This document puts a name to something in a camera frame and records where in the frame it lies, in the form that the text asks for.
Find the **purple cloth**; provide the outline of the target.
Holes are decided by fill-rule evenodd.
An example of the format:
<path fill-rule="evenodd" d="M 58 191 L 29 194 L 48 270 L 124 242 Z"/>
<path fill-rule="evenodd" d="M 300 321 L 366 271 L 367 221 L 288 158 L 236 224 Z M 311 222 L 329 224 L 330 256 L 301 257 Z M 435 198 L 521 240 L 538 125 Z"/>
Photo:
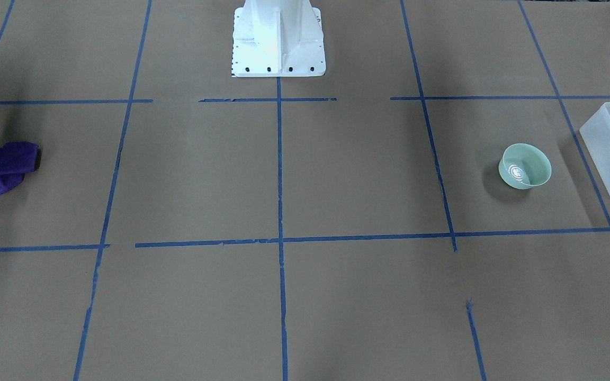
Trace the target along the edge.
<path fill-rule="evenodd" d="M 39 145 L 27 141 L 8 142 L 0 147 L 0 195 L 17 187 L 26 174 L 39 168 L 40 154 Z"/>

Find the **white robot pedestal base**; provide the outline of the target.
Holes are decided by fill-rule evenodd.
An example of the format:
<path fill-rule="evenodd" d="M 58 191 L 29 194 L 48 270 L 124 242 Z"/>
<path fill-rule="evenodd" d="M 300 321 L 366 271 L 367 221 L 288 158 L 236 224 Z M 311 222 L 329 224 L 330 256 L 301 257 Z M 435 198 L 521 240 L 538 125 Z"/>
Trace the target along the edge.
<path fill-rule="evenodd" d="M 321 12 L 310 1 L 246 1 L 234 10 L 233 77 L 319 77 L 326 70 Z"/>

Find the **green ceramic bowl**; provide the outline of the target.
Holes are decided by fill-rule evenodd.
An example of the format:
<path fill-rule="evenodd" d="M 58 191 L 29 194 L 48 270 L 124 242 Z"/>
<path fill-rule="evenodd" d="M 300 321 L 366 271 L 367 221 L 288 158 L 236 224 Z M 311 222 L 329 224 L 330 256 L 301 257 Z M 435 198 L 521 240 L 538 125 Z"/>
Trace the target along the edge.
<path fill-rule="evenodd" d="M 504 150 L 498 172 L 501 180 L 511 188 L 527 190 L 547 183 L 552 176 L 552 166 L 537 147 L 512 144 Z"/>

